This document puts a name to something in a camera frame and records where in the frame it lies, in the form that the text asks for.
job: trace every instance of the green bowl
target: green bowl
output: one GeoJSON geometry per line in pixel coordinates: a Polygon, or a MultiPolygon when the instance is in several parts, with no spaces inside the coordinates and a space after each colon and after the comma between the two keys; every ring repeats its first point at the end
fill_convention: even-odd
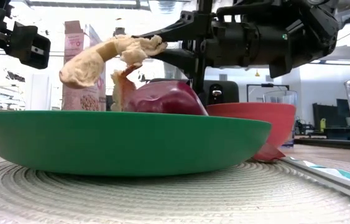
{"type": "Polygon", "coordinates": [[[251,158],[271,124],[247,119],[95,111],[0,112],[0,157],[80,175],[161,176],[251,158]]]}

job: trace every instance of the green plastic plate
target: green plastic plate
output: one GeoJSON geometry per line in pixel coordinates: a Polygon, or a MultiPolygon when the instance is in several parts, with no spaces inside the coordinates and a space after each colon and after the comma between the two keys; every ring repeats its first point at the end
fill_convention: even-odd
{"type": "Polygon", "coordinates": [[[251,158],[270,129],[261,121],[182,114],[0,112],[0,157],[66,174],[191,174],[251,158]]]}

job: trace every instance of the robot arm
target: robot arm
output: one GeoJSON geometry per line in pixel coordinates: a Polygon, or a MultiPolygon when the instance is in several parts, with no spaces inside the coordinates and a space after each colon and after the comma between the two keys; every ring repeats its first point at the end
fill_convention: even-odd
{"type": "Polygon", "coordinates": [[[50,41],[38,34],[38,27],[23,26],[15,22],[9,30],[4,22],[11,16],[10,0],[0,0],[0,49],[11,57],[18,58],[20,63],[38,69],[48,66],[50,41]]]}
{"type": "Polygon", "coordinates": [[[243,0],[211,13],[212,0],[183,11],[161,30],[166,42],[183,41],[181,49],[155,56],[183,70],[197,93],[203,91],[207,66],[269,65],[272,78],[330,54],[338,36],[334,12],[338,0],[243,0]],[[224,17],[231,16],[231,22],[224,17]]]}

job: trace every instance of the woven placemat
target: woven placemat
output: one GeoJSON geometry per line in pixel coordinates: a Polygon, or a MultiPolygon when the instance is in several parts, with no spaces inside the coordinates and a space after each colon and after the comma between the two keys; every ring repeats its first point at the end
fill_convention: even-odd
{"type": "Polygon", "coordinates": [[[282,164],[107,178],[0,162],[0,223],[350,223],[350,198],[282,164]]]}

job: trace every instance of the orange bowl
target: orange bowl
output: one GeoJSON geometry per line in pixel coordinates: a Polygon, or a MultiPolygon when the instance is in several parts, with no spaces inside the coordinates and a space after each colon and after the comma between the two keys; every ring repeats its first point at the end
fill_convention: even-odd
{"type": "Polygon", "coordinates": [[[267,143],[279,147],[286,140],[295,122],[296,107],[283,103],[223,103],[206,108],[210,116],[254,119],[272,124],[267,143]]]}

